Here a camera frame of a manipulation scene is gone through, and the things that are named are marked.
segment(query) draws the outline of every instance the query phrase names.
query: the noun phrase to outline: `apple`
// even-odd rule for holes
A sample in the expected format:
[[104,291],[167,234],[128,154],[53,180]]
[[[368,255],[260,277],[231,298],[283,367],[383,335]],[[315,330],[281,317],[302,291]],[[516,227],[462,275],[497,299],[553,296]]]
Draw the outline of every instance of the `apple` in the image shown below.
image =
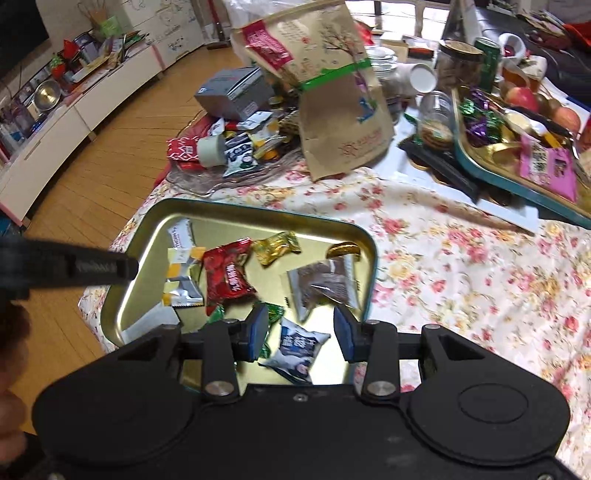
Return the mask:
[[572,108],[561,106],[554,112],[552,120],[575,135],[581,130],[581,119]]
[[538,111],[538,102],[533,92],[527,87],[513,87],[505,95],[505,101],[509,105],[518,105],[531,110]]

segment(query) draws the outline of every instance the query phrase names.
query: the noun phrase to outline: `green can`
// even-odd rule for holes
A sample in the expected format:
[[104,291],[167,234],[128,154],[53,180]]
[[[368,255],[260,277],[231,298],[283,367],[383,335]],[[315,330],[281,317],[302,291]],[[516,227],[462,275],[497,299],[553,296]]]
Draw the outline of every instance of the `green can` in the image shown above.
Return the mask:
[[501,47],[488,38],[479,37],[474,41],[474,46],[484,53],[482,70],[480,71],[480,83],[478,86],[490,93],[495,84],[496,69],[501,58]]

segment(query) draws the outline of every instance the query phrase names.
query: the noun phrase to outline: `gray box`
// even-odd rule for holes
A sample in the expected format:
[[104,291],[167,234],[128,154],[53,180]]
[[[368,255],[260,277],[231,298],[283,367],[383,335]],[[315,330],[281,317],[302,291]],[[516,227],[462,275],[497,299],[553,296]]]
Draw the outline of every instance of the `gray box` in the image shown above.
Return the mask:
[[227,120],[246,120],[272,96],[273,89],[256,67],[220,70],[195,93],[207,113]]

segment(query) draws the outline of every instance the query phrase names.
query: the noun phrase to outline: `metal screw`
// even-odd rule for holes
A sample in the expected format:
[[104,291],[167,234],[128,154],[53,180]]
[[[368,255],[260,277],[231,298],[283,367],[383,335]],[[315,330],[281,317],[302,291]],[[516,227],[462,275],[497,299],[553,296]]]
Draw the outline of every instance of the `metal screw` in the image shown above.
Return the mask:
[[376,397],[386,397],[396,392],[396,387],[393,383],[378,380],[368,385],[368,392]]
[[225,397],[234,391],[234,385],[224,380],[216,380],[205,385],[205,391],[216,397]]

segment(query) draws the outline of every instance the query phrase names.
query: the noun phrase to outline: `gold candy wrapper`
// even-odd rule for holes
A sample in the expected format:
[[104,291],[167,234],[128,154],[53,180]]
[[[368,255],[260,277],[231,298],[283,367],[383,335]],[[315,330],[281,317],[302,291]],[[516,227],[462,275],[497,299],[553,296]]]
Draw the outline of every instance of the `gold candy wrapper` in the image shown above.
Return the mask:
[[252,249],[257,260],[264,267],[271,265],[287,252],[296,254],[301,252],[300,243],[295,232],[281,232],[264,240],[254,240]]
[[353,254],[355,260],[361,260],[361,249],[359,245],[353,242],[342,242],[340,244],[332,245],[326,251],[326,258],[340,257],[341,255]]

